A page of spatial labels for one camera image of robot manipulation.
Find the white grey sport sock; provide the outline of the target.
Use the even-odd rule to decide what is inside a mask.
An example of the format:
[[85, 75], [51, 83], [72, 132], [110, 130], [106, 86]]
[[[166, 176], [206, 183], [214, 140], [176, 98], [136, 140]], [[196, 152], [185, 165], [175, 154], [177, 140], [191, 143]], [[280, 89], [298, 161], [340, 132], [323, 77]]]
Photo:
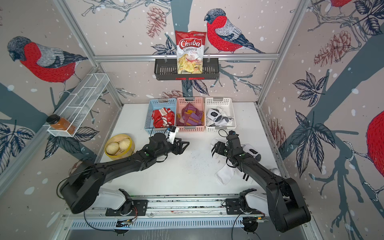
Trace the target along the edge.
[[243, 148], [243, 150], [244, 150], [246, 153], [249, 153], [250, 155], [252, 155], [253, 158], [254, 158], [257, 162], [260, 162], [260, 161], [261, 161], [261, 154], [256, 150], [255, 147], [253, 147], [253, 146], [250, 145], [250, 144], [244, 144], [244, 145], [242, 145], [242, 148]]

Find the plain white sock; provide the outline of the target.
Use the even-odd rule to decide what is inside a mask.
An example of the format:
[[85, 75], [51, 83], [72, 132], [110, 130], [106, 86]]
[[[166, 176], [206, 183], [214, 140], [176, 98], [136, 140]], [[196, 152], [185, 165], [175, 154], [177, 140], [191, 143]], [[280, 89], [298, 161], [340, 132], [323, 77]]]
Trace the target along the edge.
[[236, 168], [224, 165], [219, 171], [215, 173], [215, 179], [220, 185], [225, 186], [231, 181], [235, 173]]

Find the red santa sock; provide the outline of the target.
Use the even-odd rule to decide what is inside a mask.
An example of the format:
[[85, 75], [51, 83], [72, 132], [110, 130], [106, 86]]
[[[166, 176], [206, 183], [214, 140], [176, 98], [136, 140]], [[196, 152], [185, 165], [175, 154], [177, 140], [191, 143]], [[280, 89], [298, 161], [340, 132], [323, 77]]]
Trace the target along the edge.
[[153, 110], [152, 112], [152, 120], [154, 128], [163, 128], [164, 127], [164, 119], [162, 110]]
[[175, 124], [175, 113], [170, 108], [161, 108], [159, 113], [161, 115], [162, 127], [173, 126]]

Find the white black sport sock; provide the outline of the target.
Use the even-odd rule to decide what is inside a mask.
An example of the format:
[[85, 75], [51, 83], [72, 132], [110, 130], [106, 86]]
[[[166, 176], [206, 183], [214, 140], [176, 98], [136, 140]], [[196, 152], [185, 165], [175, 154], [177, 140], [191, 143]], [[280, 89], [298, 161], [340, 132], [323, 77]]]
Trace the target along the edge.
[[223, 126], [226, 123], [224, 117], [216, 109], [209, 109], [207, 113], [207, 126]]

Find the purple yellow striped sock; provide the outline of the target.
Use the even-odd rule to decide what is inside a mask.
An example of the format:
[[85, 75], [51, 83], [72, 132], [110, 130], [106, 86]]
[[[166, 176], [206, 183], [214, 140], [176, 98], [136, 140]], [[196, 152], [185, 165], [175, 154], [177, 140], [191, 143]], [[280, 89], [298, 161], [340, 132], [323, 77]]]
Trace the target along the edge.
[[181, 114], [177, 114], [178, 126], [202, 126], [204, 112], [197, 109], [193, 104], [188, 103]]

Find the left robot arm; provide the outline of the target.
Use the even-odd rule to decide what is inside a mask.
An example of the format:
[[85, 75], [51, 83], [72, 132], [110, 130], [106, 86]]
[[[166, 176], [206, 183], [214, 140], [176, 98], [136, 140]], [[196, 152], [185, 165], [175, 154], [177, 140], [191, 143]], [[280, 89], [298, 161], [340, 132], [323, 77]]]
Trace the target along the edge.
[[60, 194], [71, 212], [80, 214], [91, 207], [105, 183], [129, 173], [144, 171], [157, 163], [159, 157], [170, 153], [181, 155], [189, 145], [181, 138], [175, 138], [170, 143], [165, 134], [156, 133], [149, 138], [147, 145], [127, 158], [98, 164], [81, 163], [61, 185]]

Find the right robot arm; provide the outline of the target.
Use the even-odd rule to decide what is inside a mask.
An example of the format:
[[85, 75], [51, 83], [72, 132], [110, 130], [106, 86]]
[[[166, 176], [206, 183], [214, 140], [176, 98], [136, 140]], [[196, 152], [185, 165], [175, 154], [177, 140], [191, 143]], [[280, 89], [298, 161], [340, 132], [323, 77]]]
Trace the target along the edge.
[[261, 164], [262, 156], [249, 145], [242, 145], [239, 135], [230, 131], [226, 141], [217, 141], [211, 150], [213, 157], [223, 156], [229, 162], [229, 168], [239, 170], [254, 180], [265, 191], [267, 209], [261, 210], [251, 205], [247, 195], [253, 189], [242, 192], [240, 202], [244, 212], [252, 209], [268, 215], [277, 231], [284, 233], [311, 221], [311, 214], [297, 182], [292, 178], [283, 178]]

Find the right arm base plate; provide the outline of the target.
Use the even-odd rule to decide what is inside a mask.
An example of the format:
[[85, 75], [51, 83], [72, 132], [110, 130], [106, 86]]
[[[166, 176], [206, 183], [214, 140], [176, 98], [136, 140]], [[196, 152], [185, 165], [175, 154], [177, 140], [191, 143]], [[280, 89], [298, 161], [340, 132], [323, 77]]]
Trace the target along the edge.
[[241, 207], [241, 204], [238, 199], [225, 199], [225, 201], [222, 203], [222, 207], [225, 208], [227, 215], [239, 215], [241, 212], [243, 212], [245, 215], [265, 216], [264, 213], [258, 210], [245, 210], [245, 207]]

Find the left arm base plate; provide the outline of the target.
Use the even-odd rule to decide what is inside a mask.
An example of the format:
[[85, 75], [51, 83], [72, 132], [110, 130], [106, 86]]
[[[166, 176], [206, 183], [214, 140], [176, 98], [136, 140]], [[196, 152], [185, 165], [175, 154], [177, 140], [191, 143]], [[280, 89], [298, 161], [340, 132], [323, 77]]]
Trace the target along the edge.
[[107, 217], [142, 217], [146, 215], [148, 208], [148, 200], [131, 200], [124, 203], [119, 209], [107, 209]]

